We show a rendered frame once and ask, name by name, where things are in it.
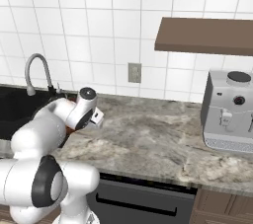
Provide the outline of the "grey curved tap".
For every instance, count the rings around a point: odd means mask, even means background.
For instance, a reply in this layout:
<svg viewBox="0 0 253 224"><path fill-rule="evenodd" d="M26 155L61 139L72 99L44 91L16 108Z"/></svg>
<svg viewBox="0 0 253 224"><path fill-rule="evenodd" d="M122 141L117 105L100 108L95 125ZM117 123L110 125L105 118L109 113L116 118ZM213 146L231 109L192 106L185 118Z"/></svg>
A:
<svg viewBox="0 0 253 224"><path fill-rule="evenodd" d="M25 80L26 80L26 84L27 84L27 94L29 96L34 96L36 94L36 89L35 89L35 87L32 84L31 76L30 76L31 65L32 65L32 62L36 58L38 58L42 62L44 73L45 73L45 77L46 77L46 81L47 81L48 92L52 96L54 96L56 94L56 90L54 89L54 87L52 85L52 82L51 82L51 78L50 78L50 73L49 73L49 68L48 68L47 62L46 62L45 58L41 54L39 54L39 53L32 54L28 58L28 60L26 62L26 66L25 66Z"/></svg>

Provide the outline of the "black sink basin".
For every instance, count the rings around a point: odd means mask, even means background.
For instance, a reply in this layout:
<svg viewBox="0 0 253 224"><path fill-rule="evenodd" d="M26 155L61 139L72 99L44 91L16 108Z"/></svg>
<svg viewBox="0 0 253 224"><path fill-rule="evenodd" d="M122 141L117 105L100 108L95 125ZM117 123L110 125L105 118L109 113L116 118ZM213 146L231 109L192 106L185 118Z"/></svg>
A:
<svg viewBox="0 0 253 224"><path fill-rule="evenodd" d="M36 90L34 96L29 96L24 88L0 86L0 159L13 157L12 135L49 99L48 90Z"/></svg>

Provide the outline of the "grey coffee machine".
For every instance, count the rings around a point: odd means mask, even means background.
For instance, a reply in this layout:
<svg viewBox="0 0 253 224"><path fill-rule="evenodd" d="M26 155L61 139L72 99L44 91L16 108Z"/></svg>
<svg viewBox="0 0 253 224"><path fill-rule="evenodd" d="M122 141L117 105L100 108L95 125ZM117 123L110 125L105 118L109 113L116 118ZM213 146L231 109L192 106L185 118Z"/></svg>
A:
<svg viewBox="0 0 253 224"><path fill-rule="evenodd" d="M253 74L211 70L201 125L209 148L253 153Z"/></svg>

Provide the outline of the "grey wall socket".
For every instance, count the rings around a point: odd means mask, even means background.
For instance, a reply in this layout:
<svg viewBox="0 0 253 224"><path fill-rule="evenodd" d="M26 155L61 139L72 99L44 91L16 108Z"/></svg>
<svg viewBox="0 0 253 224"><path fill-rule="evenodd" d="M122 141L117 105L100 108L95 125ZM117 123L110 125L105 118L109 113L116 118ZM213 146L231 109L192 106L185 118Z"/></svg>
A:
<svg viewBox="0 0 253 224"><path fill-rule="evenodd" d="M128 65L128 81L130 83L141 82L141 64L140 63L130 63Z"/></svg>

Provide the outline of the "red-brown bowl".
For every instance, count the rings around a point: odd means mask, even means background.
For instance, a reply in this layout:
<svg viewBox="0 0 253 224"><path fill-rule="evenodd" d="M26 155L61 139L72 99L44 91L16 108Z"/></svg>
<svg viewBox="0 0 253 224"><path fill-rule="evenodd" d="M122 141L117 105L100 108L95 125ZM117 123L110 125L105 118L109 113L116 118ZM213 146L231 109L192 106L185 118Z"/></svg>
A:
<svg viewBox="0 0 253 224"><path fill-rule="evenodd" d="M70 96L63 100L63 121L66 126L66 134L70 135L78 129L81 120L80 107L77 98Z"/></svg>

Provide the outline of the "brown wooden cupboard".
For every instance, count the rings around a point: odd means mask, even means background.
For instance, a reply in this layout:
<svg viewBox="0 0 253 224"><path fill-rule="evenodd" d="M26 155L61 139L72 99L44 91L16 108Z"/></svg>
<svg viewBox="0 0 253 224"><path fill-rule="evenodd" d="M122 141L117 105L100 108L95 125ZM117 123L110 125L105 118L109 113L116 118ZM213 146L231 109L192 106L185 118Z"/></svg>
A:
<svg viewBox="0 0 253 224"><path fill-rule="evenodd" d="M199 189L189 224L253 224L253 197Z"/></svg>

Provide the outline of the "brown wooden wall shelf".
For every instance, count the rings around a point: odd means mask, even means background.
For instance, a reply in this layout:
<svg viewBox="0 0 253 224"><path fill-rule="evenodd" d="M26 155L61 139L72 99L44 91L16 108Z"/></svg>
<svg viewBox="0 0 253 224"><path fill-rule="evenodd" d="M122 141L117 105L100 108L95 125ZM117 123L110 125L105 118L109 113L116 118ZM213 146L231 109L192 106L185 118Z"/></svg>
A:
<svg viewBox="0 0 253 224"><path fill-rule="evenodd" d="M253 56L253 21L163 17L154 49Z"/></svg>

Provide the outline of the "dark grey dishwasher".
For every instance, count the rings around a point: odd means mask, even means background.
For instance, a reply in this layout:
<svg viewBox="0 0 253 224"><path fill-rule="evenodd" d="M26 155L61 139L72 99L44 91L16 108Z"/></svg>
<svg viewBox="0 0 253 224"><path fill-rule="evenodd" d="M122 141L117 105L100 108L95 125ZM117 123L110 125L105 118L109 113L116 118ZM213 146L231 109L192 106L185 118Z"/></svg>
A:
<svg viewBox="0 0 253 224"><path fill-rule="evenodd" d="M96 201L96 193L106 199L174 211L176 217L113 206ZM100 174L98 187L87 195L100 224L189 224L197 190L160 182Z"/></svg>

